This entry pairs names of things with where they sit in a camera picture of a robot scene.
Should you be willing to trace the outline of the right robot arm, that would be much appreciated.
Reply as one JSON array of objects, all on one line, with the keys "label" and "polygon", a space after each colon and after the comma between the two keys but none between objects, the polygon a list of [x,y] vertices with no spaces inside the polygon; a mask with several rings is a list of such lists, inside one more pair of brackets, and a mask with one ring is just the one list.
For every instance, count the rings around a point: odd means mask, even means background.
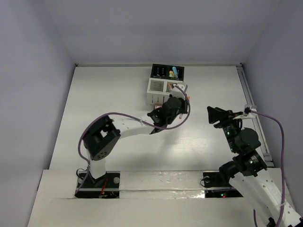
[{"label": "right robot arm", "polygon": [[256,107],[245,105],[244,111],[233,112],[219,107],[207,107],[208,120],[216,129],[222,129],[229,149],[236,156],[207,172],[202,179],[205,188],[231,187],[252,206],[267,227],[301,227],[303,218],[285,198],[285,180],[282,188],[273,181],[257,148],[261,146],[257,132],[242,125],[243,120],[259,115]]}]

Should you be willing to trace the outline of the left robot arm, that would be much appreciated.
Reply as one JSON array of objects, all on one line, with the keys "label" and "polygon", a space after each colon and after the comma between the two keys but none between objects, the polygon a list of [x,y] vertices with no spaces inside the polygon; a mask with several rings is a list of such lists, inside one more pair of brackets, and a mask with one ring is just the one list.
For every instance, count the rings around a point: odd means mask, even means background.
[{"label": "left robot arm", "polygon": [[78,143],[78,147],[83,143],[88,152],[88,158],[83,157],[88,163],[83,182],[89,181],[95,187],[104,184],[107,173],[105,158],[120,139],[175,129],[184,122],[170,128],[168,126],[182,114],[190,114],[189,99],[170,96],[161,107],[141,118],[111,112],[95,119],[82,133]]}]

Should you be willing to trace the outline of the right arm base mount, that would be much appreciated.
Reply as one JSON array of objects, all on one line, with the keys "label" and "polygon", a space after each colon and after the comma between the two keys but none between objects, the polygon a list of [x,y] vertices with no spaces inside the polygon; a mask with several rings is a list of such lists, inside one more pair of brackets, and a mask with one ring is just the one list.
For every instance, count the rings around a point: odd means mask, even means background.
[{"label": "right arm base mount", "polygon": [[241,193],[229,184],[227,176],[219,170],[203,172],[199,183],[205,190],[205,198],[208,199],[242,197]]}]

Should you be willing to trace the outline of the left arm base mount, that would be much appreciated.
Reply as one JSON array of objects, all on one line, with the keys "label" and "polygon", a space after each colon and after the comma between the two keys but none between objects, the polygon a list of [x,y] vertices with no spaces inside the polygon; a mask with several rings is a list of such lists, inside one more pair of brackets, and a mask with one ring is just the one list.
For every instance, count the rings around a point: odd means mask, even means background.
[{"label": "left arm base mount", "polygon": [[120,172],[107,172],[103,177],[98,179],[93,179],[88,175],[84,181],[85,175],[85,170],[77,170],[76,198],[118,199],[120,197]]}]

